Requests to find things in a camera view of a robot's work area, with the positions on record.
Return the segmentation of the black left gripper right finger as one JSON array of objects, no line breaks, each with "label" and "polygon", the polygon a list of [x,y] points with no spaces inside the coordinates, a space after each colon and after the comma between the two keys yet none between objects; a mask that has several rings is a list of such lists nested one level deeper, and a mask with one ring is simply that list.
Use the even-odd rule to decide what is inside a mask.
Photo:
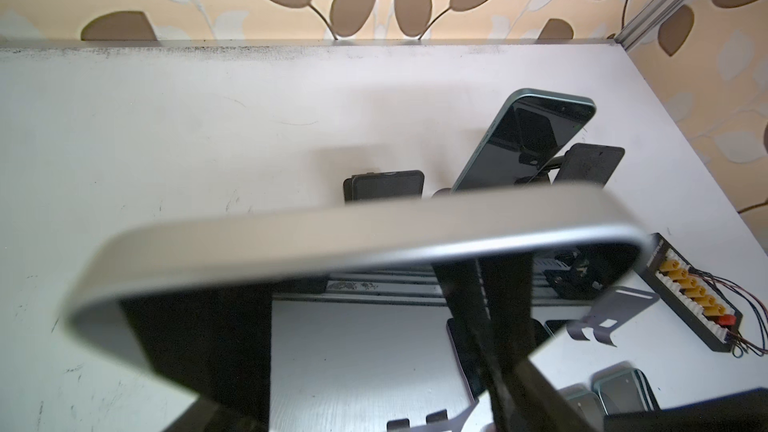
[{"label": "black left gripper right finger", "polygon": [[510,367],[482,358],[480,376],[496,431],[593,431],[527,357]]}]

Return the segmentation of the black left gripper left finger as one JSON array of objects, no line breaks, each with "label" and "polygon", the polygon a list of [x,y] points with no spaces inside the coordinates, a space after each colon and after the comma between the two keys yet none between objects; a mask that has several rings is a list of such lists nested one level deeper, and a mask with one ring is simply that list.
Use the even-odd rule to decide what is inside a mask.
[{"label": "black left gripper left finger", "polygon": [[266,431],[255,418],[200,397],[164,432],[247,432]]}]

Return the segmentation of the silver phone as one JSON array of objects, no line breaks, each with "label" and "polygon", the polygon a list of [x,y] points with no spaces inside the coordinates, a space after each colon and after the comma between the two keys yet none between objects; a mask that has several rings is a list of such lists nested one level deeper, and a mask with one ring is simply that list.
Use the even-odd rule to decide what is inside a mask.
[{"label": "silver phone", "polygon": [[589,183],[166,223],[106,242],[64,319],[83,342],[268,429],[274,284],[431,264],[480,365],[493,357],[510,367],[534,348],[534,254],[579,246],[623,274],[649,239]]}]

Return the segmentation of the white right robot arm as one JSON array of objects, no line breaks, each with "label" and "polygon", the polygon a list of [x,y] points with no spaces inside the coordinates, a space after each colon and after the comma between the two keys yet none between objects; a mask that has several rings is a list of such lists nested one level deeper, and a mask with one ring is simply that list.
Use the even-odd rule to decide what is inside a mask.
[{"label": "white right robot arm", "polygon": [[767,389],[757,388],[689,405],[609,415],[605,431],[766,431]]}]

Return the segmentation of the black phone stand front left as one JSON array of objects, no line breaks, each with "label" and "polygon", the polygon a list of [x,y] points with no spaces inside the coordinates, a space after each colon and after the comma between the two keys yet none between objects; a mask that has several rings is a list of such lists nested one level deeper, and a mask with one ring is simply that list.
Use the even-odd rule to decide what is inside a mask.
[{"label": "black phone stand front left", "polygon": [[407,418],[390,420],[387,422],[387,432],[460,432],[475,408],[479,405],[475,402],[470,407],[463,410],[454,417],[449,417],[447,410],[443,409],[428,414],[425,418],[426,423],[421,425],[412,425]]}]

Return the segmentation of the black flat phone stand left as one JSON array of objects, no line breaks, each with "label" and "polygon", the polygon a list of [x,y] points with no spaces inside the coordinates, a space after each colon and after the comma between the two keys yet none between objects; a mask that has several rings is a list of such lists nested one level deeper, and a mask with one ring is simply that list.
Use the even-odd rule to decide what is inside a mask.
[{"label": "black flat phone stand left", "polygon": [[343,181],[344,202],[421,197],[424,182],[419,170],[352,175]]}]

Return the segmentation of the black flat stand back right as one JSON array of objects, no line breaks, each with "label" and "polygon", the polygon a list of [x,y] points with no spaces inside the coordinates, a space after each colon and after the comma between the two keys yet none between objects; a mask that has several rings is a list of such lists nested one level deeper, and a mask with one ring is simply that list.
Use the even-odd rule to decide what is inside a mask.
[{"label": "black flat stand back right", "polygon": [[605,186],[624,155],[622,147],[576,143],[564,155],[553,158],[541,174],[549,179],[554,173],[554,182],[589,182]]}]

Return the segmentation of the black charging board yellow plugs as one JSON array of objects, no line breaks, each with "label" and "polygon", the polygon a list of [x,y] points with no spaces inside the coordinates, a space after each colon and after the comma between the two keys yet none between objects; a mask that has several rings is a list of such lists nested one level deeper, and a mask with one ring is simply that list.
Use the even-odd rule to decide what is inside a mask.
[{"label": "black charging board yellow plugs", "polygon": [[[661,234],[651,235],[653,246],[638,276],[713,352],[736,358],[767,355],[767,306],[731,279],[695,267]],[[757,321],[759,337],[741,332],[744,313],[732,301],[743,300]]]}]

